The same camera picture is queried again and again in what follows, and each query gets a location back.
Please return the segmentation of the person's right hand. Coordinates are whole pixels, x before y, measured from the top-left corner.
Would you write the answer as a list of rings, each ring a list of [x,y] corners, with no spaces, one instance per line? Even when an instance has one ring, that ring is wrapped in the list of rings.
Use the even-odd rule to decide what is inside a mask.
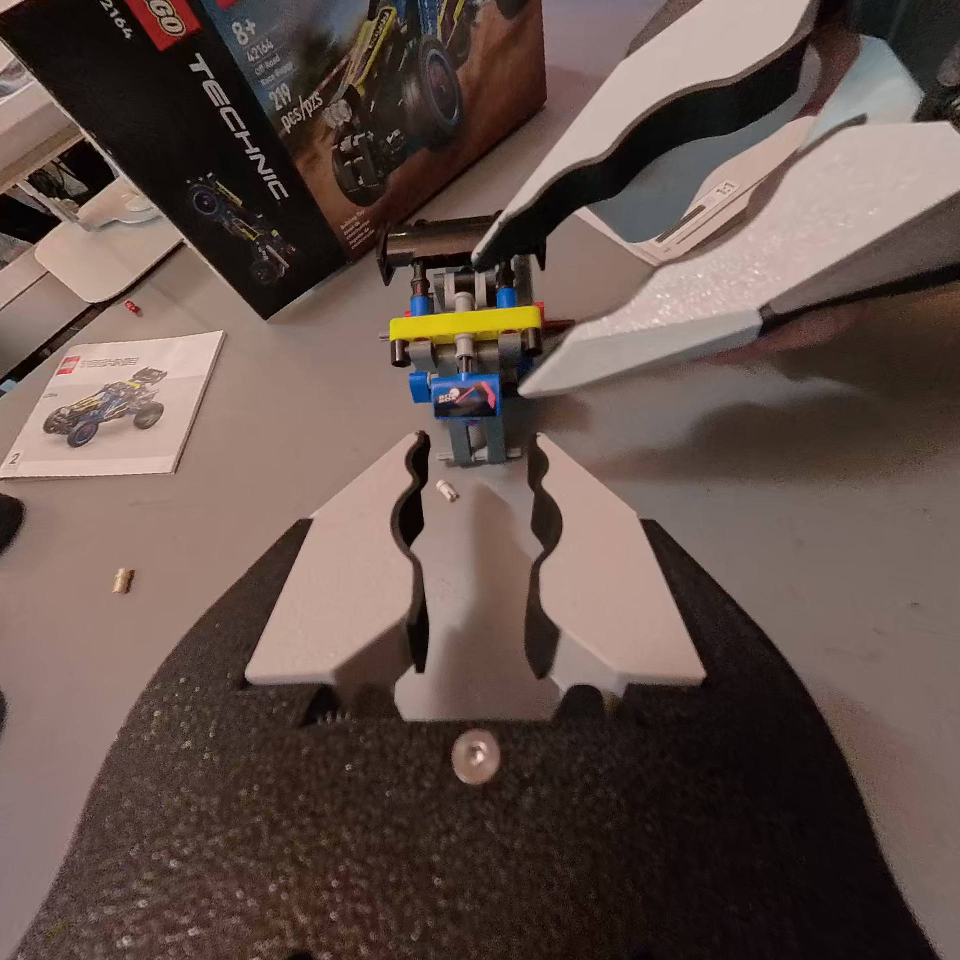
[[[867,301],[808,311],[762,334],[750,343],[709,357],[709,363],[727,366],[759,361],[773,354],[822,346],[867,319],[873,306]]]

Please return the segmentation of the partly built toy buggy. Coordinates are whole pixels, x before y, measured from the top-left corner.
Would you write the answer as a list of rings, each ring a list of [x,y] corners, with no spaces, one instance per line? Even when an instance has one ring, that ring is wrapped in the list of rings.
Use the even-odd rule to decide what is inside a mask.
[[[533,290],[532,266],[546,269],[546,238],[522,242],[506,258],[478,269],[474,248],[494,215],[419,219],[383,226],[375,254],[382,281],[409,268],[410,305],[392,318],[384,339],[390,364],[407,369],[414,403],[430,405],[430,383],[459,374],[499,375],[501,415],[478,420],[444,419],[450,450],[438,459],[460,468],[499,465],[520,458],[511,448],[504,403],[519,394],[545,347],[573,327],[569,318],[547,318]]]

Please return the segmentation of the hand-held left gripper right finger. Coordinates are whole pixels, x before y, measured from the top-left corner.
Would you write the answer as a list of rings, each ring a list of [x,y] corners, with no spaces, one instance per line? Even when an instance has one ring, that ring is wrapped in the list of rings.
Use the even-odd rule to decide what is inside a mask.
[[[527,457],[525,657],[556,687],[698,687],[706,669],[639,515],[546,433]]]

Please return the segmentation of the instruction booklet with buggy cover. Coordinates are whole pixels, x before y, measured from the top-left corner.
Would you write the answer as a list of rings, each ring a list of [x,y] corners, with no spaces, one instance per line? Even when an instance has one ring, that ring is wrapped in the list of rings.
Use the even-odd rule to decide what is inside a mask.
[[[217,330],[70,346],[2,478],[174,474],[225,340]]]

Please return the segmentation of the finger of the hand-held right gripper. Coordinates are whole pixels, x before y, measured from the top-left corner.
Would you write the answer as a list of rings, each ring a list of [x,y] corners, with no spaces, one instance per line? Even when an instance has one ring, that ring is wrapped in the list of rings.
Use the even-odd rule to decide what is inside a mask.
[[[489,268],[529,252],[690,143],[734,135],[798,90],[820,3],[700,2],[606,78],[473,248]]]
[[[755,216],[583,321],[520,384],[526,399],[725,353],[823,308],[958,280],[959,134],[846,126],[803,153]]]

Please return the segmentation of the white sign stand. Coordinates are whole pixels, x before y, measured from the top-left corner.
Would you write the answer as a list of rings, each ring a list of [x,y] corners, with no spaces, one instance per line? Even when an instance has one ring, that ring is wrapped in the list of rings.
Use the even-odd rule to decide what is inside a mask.
[[[162,211],[119,175],[33,248],[38,264],[89,305],[132,288],[184,243]]]

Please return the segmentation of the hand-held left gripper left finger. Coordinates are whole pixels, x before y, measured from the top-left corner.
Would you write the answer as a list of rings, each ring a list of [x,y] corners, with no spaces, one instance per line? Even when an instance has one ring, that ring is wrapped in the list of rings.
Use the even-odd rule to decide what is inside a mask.
[[[426,670],[424,573],[430,438],[403,437],[309,518],[245,669],[253,686],[394,687]]]

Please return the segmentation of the dark toy set box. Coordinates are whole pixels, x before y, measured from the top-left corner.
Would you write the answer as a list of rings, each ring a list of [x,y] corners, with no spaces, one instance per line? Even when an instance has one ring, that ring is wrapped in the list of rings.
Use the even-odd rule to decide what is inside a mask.
[[[1,33],[264,320],[546,102],[535,1],[2,2]]]

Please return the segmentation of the blue stickered toy tile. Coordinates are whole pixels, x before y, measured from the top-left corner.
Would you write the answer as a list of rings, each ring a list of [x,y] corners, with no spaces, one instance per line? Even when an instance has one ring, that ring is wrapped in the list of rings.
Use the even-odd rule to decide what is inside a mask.
[[[477,421],[501,416],[499,374],[459,373],[436,376],[430,383],[434,418],[444,421]]]

